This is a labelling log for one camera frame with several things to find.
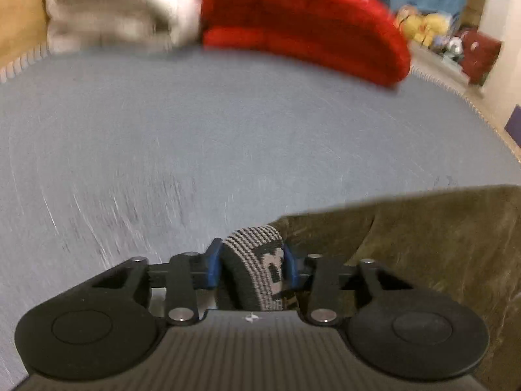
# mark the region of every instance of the metal screw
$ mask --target metal screw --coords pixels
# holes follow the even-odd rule
[[[186,322],[194,317],[194,312],[186,307],[176,307],[168,312],[168,317],[173,321]]]
[[[332,322],[337,318],[337,313],[329,309],[315,309],[311,312],[311,319],[320,323]]]

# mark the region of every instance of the brown fabric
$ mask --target brown fabric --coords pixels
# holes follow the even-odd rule
[[[489,73],[496,63],[501,41],[486,36],[476,29],[462,30],[458,36],[463,42],[463,72],[469,77],[469,83],[482,84],[484,75]]]
[[[521,386],[520,217],[521,188],[501,186],[286,216],[272,225],[296,254],[374,258],[471,307],[491,336],[476,376],[492,391],[514,391]]]
[[[47,40],[43,0],[0,0],[0,67]]]

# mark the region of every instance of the scratched surface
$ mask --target scratched surface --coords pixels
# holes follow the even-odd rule
[[[0,87],[0,389],[33,305],[133,255],[384,194],[521,183],[456,96],[259,54],[46,59]]]

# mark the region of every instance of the black round disc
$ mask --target black round disc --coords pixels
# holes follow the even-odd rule
[[[387,291],[349,322],[347,336],[369,364],[394,376],[439,381],[482,359],[486,325],[472,310],[429,290]]]
[[[24,364],[40,374],[93,380],[138,363],[156,337],[146,308],[100,289],[35,307],[18,323],[15,344]]]

